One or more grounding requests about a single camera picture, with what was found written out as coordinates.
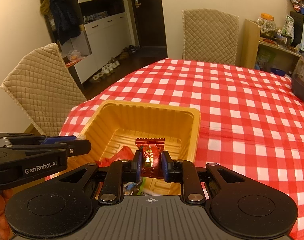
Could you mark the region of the left hand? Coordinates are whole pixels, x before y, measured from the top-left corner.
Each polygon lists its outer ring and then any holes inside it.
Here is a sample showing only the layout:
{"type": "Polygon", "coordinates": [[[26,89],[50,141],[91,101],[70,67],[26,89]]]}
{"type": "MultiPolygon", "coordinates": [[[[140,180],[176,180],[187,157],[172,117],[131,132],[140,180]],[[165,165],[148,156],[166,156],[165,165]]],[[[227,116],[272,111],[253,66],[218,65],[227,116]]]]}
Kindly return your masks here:
{"type": "Polygon", "coordinates": [[[10,238],[10,227],[5,217],[5,206],[8,200],[13,196],[13,190],[0,191],[0,238],[10,238]]]}

